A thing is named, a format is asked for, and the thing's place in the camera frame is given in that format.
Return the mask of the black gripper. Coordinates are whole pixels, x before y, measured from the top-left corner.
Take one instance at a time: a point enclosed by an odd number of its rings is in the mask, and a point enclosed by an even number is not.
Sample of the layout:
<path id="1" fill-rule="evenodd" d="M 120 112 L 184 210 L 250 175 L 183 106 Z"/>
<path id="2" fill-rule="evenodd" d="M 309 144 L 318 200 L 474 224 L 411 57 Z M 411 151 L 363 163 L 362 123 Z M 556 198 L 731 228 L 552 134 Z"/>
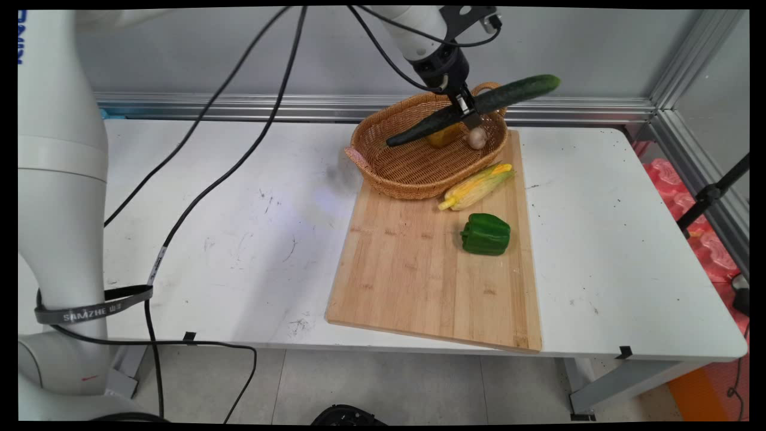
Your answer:
<path id="1" fill-rule="evenodd" d="M 467 130 L 481 127 L 482 117 L 467 85 L 470 65 L 461 47 L 442 45 L 429 56 L 414 60 L 413 69 L 429 91 L 454 97 L 454 106 Z"/>

